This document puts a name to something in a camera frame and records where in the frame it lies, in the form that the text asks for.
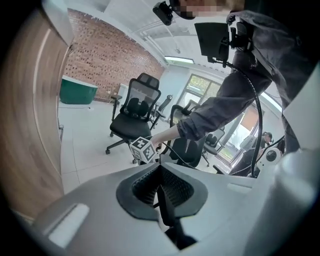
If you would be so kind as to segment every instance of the person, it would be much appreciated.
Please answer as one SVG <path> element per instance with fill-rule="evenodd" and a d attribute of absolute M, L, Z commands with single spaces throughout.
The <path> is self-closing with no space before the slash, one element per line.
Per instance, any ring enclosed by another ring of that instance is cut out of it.
<path fill-rule="evenodd" d="M 303 3 L 288 0 L 175 0 L 180 11 L 189 16 L 216 15 L 231 11 L 227 20 L 238 17 L 253 27 L 250 52 L 235 51 L 233 65 L 252 81 L 260 95 L 273 81 L 285 109 L 302 89 L 319 60 L 312 25 L 316 24 L 318 1 Z M 210 97 L 188 118 L 161 133 L 151 142 L 186 138 L 197 141 L 225 126 L 254 101 L 248 81 L 232 71 L 223 81 L 216 97 Z M 286 153 L 299 149 L 298 140 L 282 115 Z"/>
<path fill-rule="evenodd" d="M 264 149 L 266 147 L 266 145 L 267 146 L 270 145 L 269 143 L 271 142 L 271 140 L 272 140 L 272 133 L 265 131 L 262 134 L 262 138 L 261 138 L 260 152 L 259 152 L 260 154 L 261 154 L 261 150 Z M 242 158 L 230 171 L 230 173 L 229 173 L 230 175 L 237 173 L 237 172 L 239 172 L 239 171 L 241 171 L 251 165 L 252 157 L 254 156 L 254 153 L 255 153 L 256 144 L 257 144 L 257 139 L 255 139 L 255 143 L 253 143 L 252 147 L 243 153 Z M 237 176 L 246 177 L 248 175 L 248 173 L 250 173 L 250 172 L 251 172 L 251 168 L 245 169 L 245 170 L 243 170 L 243 172 L 237 173 Z"/>

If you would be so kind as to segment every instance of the office chair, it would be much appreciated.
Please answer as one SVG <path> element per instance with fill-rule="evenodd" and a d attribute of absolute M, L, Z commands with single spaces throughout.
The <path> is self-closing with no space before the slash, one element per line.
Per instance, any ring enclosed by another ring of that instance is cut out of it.
<path fill-rule="evenodd" d="M 139 137 L 151 136 L 151 129 L 148 122 L 150 120 L 151 110 L 161 96 L 159 91 L 159 80 L 151 75 L 142 73 L 137 79 L 130 80 L 128 94 L 120 113 L 115 117 L 115 112 L 118 104 L 119 96 L 114 96 L 114 105 L 112 111 L 112 123 L 110 125 L 110 136 L 117 135 L 122 140 L 108 146 L 105 150 L 107 155 L 110 154 L 110 149 L 119 146 L 123 143 L 130 143 Z M 165 117 L 162 112 L 156 111 L 157 122 L 160 117 Z"/>
<path fill-rule="evenodd" d="M 210 153 L 211 155 L 216 156 L 218 154 L 217 151 L 217 145 L 218 142 L 221 140 L 221 138 L 225 135 L 225 127 L 221 127 L 220 129 L 208 134 L 208 136 L 205 139 L 202 157 L 206 161 L 207 165 L 206 167 L 209 167 L 209 161 L 208 158 L 205 156 L 205 153 Z"/>
<path fill-rule="evenodd" d="M 173 105 L 171 108 L 170 115 L 170 127 L 176 125 L 179 120 L 186 118 L 190 113 L 196 110 L 200 105 L 196 105 L 192 102 L 186 107 L 180 105 Z M 168 141 L 167 144 L 173 148 L 173 150 L 190 166 L 196 167 L 201 159 L 202 151 L 204 148 L 206 137 L 198 141 L 192 141 L 186 138 L 177 138 Z M 168 147 L 166 147 L 163 153 L 160 155 L 161 163 L 175 163 L 177 165 L 185 166 L 185 164 L 177 157 L 177 155 L 172 152 Z"/>
<path fill-rule="evenodd" d="M 151 110 L 151 117 L 150 117 L 150 122 L 153 124 L 155 122 L 155 119 L 157 118 L 157 110 L 160 112 L 163 112 L 166 106 L 171 102 L 173 98 L 173 95 L 168 95 L 165 99 L 165 101 L 158 107 L 157 109 L 157 104 L 155 105 L 154 109 Z"/>

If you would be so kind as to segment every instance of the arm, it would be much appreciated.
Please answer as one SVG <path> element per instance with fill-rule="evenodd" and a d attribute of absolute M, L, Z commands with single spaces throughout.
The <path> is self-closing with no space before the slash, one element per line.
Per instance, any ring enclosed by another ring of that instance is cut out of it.
<path fill-rule="evenodd" d="M 268 72 L 257 64 L 252 54 L 237 51 L 233 64 L 243 70 L 261 94 L 271 84 Z M 209 98 L 186 119 L 154 136 L 152 142 L 161 143 L 179 137 L 197 141 L 235 119 L 254 101 L 248 81 L 241 73 L 233 71 L 223 81 L 216 97 Z"/>

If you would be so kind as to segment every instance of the red brick wall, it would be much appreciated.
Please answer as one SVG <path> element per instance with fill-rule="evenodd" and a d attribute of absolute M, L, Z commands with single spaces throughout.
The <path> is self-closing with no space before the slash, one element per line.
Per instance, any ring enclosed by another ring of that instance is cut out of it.
<path fill-rule="evenodd" d="M 143 72 L 160 79 L 164 68 L 122 31 L 82 12 L 69 9 L 68 13 L 74 52 L 64 75 L 98 86 L 96 98 L 110 99 L 120 83 L 128 85 Z"/>

